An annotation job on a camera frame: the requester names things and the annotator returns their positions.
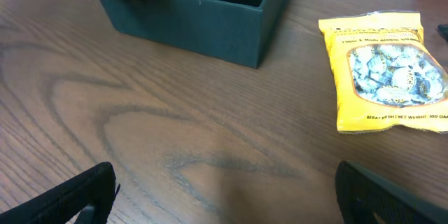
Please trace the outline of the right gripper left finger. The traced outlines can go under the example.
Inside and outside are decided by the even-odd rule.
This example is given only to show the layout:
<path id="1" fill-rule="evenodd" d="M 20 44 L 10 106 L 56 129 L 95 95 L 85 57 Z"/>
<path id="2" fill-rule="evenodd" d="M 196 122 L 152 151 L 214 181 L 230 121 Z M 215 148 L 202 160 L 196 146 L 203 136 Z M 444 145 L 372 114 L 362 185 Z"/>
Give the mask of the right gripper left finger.
<path id="1" fill-rule="evenodd" d="M 110 162 L 101 162 L 1 214 L 5 224 L 106 224 L 120 187 Z"/>

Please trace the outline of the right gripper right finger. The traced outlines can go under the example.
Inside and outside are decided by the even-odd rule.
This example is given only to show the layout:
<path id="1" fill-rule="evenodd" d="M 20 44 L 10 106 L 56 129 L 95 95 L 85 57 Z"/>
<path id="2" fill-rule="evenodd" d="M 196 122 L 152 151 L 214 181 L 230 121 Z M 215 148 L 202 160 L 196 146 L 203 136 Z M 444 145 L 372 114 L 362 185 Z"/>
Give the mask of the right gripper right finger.
<path id="1" fill-rule="evenodd" d="M 356 162 L 339 163 L 335 190 L 346 224 L 447 222 L 446 209 L 413 195 Z"/>

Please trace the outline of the yellow candy bag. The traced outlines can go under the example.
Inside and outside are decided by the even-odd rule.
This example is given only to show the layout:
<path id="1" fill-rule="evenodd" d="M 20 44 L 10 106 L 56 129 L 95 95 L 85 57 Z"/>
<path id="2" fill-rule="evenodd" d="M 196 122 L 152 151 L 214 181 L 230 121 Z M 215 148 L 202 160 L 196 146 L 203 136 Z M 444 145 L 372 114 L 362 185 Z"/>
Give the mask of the yellow candy bag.
<path id="1" fill-rule="evenodd" d="M 400 125 L 447 132 L 447 72 L 424 45 L 421 16 L 385 10 L 322 19 L 337 92 L 337 130 Z"/>

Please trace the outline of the black gift box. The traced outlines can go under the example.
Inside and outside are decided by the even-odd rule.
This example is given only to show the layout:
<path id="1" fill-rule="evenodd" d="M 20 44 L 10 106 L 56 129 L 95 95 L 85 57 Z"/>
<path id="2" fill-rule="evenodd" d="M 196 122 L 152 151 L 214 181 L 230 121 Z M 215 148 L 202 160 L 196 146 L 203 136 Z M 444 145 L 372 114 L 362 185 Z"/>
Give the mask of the black gift box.
<path id="1" fill-rule="evenodd" d="M 258 68 L 288 0 L 99 0 L 120 33 Z"/>

